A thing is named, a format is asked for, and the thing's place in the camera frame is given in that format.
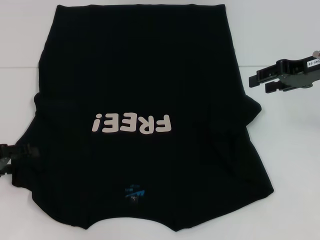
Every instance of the black clamp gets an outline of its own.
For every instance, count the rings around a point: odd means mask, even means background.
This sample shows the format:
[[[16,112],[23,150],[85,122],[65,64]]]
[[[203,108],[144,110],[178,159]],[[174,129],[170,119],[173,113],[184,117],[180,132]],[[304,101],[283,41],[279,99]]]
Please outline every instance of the black clamp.
[[[282,59],[273,66],[257,71],[255,76],[249,78],[249,87],[269,82],[265,84],[265,92],[269,94],[278,89],[283,92],[308,89],[317,80],[320,80],[320,59],[310,56],[301,60]]]
[[[39,150],[36,147],[25,145],[7,145],[0,144],[0,177],[5,174],[12,174],[12,166],[8,164],[9,160],[20,158],[37,158]]]

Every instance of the white surface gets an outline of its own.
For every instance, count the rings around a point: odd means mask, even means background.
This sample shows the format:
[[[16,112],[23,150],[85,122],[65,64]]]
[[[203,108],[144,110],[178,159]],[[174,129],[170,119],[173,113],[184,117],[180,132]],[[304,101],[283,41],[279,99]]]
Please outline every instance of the white surface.
[[[36,67],[57,4],[84,0],[0,0],[0,143],[13,144],[31,122],[38,91]],[[191,3],[190,1],[90,1],[93,4]],[[240,65],[271,65],[280,58],[311,56],[320,48],[319,0],[226,0]],[[320,81],[310,89],[265,94],[249,88],[261,67],[241,67],[246,93],[262,105],[248,126],[275,192],[238,211],[178,233],[148,220],[116,218],[88,230],[56,222],[23,188],[0,178],[0,236],[4,240],[319,240]]]

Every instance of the clamp jaw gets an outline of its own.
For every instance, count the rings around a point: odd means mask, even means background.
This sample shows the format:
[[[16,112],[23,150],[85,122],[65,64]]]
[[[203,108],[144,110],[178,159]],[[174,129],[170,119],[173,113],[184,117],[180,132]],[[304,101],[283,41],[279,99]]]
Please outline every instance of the clamp jaw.
[[[5,174],[12,174],[12,166],[8,164],[9,160],[20,159],[23,157],[37,158],[39,150],[36,147],[26,145],[0,144],[0,177]]]
[[[320,80],[319,51],[301,60],[282,59],[275,65],[258,70],[255,76],[249,78],[249,87],[272,81],[265,84],[265,92],[269,94],[277,90],[287,92],[298,88],[308,89],[317,80]]]

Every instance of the white lettering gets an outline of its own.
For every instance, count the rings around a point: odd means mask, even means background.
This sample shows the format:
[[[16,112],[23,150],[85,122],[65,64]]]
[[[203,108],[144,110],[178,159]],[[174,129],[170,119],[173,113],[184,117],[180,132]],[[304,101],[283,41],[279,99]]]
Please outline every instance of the white lettering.
[[[95,117],[96,117],[97,119],[94,120],[94,122],[93,122],[92,132],[98,131],[99,126],[100,126],[100,118],[102,117],[102,114],[98,113]]]
[[[130,119],[123,119],[122,123],[129,124],[129,126],[121,126],[120,131],[125,132],[135,132],[137,129],[137,117],[138,115],[134,112],[126,112],[123,114],[126,118]]]
[[[102,132],[104,133],[115,133],[119,131],[119,114],[118,113],[107,113],[106,118],[112,118],[111,120],[105,120],[104,125],[111,125],[112,127],[104,127]]]
[[[144,117],[140,116],[139,121],[142,123],[140,126],[140,132],[142,134],[152,134],[155,130],[155,120],[153,116],[149,116],[148,120],[145,120]]]
[[[162,127],[158,126],[155,128],[155,130],[158,133],[163,133],[163,132],[170,132],[171,131],[171,122],[170,122],[170,117],[169,115],[164,115],[163,120],[158,120],[156,121],[157,125],[164,125]]]

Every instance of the fabric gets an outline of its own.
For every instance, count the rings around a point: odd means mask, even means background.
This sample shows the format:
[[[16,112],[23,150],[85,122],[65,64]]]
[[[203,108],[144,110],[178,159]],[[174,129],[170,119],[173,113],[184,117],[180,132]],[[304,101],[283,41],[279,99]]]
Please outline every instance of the fabric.
[[[39,61],[36,113],[12,184],[53,219],[178,231],[274,190],[246,125],[224,5],[58,6]]]

